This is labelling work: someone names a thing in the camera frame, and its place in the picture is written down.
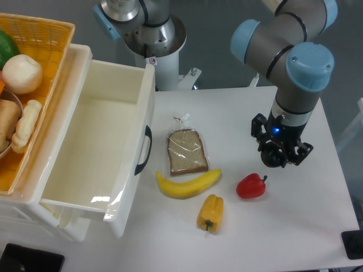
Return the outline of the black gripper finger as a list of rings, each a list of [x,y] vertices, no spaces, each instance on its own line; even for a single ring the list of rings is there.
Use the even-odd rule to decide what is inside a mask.
[[[267,141],[267,134],[263,132],[267,119],[261,113],[258,113],[251,121],[251,136],[257,141],[258,151],[261,152]]]
[[[300,165],[314,149],[313,145],[307,142],[298,141],[297,144],[288,147],[288,163]]]

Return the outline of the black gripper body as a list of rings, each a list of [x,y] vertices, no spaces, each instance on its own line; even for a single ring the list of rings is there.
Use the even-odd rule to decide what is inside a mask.
[[[272,107],[263,132],[267,142],[274,142],[287,155],[288,147],[301,141],[301,134],[309,120],[308,112],[292,112],[283,107]]]

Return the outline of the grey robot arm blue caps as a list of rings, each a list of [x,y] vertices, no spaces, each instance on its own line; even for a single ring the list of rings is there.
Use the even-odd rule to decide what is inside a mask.
[[[125,41],[138,67],[155,67],[157,89],[181,87],[179,51],[186,31],[169,1],[100,1],[93,13],[111,39]],[[278,1],[269,23],[249,19],[232,35],[232,54],[277,87],[269,116],[259,114],[251,124],[267,167],[299,165],[313,150],[301,134],[330,81],[334,57],[311,39],[336,17],[335,1]]]

